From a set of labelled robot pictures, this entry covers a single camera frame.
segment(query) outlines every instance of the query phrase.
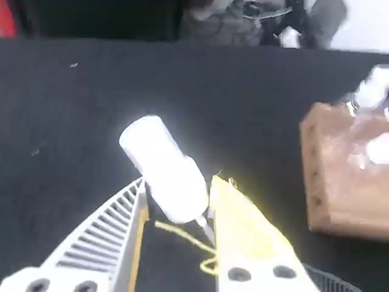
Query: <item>red object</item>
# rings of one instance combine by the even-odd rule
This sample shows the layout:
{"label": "red object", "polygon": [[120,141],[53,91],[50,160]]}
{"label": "red object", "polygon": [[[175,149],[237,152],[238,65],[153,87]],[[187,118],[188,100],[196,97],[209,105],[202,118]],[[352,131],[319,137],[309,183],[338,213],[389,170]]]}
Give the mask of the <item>red object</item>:
{"label": "red object", "polygon": [[13,38],[16,36],[16,26],[7,0],[0,0],[0,37]]}

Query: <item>black table surface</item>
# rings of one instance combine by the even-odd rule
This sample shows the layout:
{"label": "black table surface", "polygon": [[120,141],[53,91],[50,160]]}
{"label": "black table surface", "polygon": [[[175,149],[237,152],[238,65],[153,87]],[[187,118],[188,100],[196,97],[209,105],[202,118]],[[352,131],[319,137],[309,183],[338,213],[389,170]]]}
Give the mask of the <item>black table surface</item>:
{"label": "black table surface", "polygon": [[[365,291],[389,287],[389,245],[308,231],[298,123],[388,55],[120,41],[1,41],[0,276],[38,266],[139,176],[119,147],[145,114],[165,121],[207,180],[222,170],[302,262]],[[214,291],[208,255],[146,226],[137,291]]]}

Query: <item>bottle nozzle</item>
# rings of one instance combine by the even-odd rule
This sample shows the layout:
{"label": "bottle nozzle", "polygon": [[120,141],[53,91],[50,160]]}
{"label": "bottle nozzle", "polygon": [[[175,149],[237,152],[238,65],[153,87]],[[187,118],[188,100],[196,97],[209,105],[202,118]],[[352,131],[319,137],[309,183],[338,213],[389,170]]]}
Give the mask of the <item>bottle nozzle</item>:
{"label": "bottle nozzle", "polygon": [[376,65],[355,92],[359,108],[377,108],[387,98],[389,90],[389,65]]}

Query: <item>white wall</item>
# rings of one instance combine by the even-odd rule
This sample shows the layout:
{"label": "white wall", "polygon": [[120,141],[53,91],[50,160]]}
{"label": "white wall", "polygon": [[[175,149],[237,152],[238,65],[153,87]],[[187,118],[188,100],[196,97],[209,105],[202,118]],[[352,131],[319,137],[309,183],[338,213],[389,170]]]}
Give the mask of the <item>white wall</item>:
{"label": "white wall", "polygon": [[348,19],[332,39],[331,47],[389,53],[389,0],[344,0]]}

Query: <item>yellow string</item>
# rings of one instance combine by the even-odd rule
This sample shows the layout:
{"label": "yellow string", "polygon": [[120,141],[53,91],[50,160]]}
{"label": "yellow string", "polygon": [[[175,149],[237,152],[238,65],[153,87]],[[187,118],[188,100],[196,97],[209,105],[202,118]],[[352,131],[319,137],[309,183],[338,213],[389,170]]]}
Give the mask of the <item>yellow string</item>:
{"label": "yellow string", "polygon": [[180,236],[180,237],[190,241],[190,243],[192,243],[193,245],[197,246],[198,248],[200,248],[200,249],[202,249],[204,251],[207,251],[207,252],[209,252],[211,254],[214,254],[215,256],[212,257],[211,259],[207,259],[207,260],[204,260],[203,262],[201,262],[200,269],[201,269],[201,271],[203,271],[206,274],[210,274],[210,275],[213,275],[213,276],[218,275],[217,267],[215,267],[213,269],[208,267],[208,265],[210,265],[212,263],[216,264],[217,261],[218,261],[215,249],[210,248],[209,246],[203,244],[203,242],[199,241],[198,239],[195,239],[192,235],[190,235],[188,232],[185,232],[181,228],[178,228],[178,227],[175,227],[175,226],[163,223],[163,222],[159,222],[159,221],[155,222],[155,226],[157,228],[163,229],[165,231],[174,233],[174,234],[176,234],[176,235],[178,235],[178,236]]}

